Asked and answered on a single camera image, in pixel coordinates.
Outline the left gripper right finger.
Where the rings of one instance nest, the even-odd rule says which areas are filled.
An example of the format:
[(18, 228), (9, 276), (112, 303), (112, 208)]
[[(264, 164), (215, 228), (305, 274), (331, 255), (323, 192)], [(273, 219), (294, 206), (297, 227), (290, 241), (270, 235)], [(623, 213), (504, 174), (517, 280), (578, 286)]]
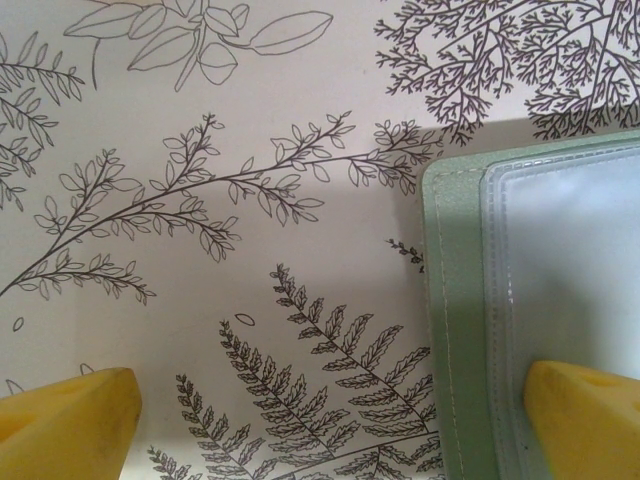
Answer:
[(640, 480), (640, 380), (536, 361), (524, 406), (553, 480)]

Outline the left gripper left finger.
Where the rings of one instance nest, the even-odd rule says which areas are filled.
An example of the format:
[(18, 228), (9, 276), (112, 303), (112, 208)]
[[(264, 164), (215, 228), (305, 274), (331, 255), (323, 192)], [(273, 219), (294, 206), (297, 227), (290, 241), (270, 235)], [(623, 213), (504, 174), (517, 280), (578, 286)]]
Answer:
[(0, 480), (119, 480), (142, 398), (110, 368), (0, 399)]

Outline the grey rectangular block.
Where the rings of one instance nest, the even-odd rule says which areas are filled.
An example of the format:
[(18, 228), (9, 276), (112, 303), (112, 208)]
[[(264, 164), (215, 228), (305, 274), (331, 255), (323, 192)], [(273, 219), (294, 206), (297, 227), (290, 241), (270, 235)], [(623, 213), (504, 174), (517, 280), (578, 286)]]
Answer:
[(640, 380), (640, 129), (445, 159), (421, 180), (450, 480), (553, 480), (532, 364)]

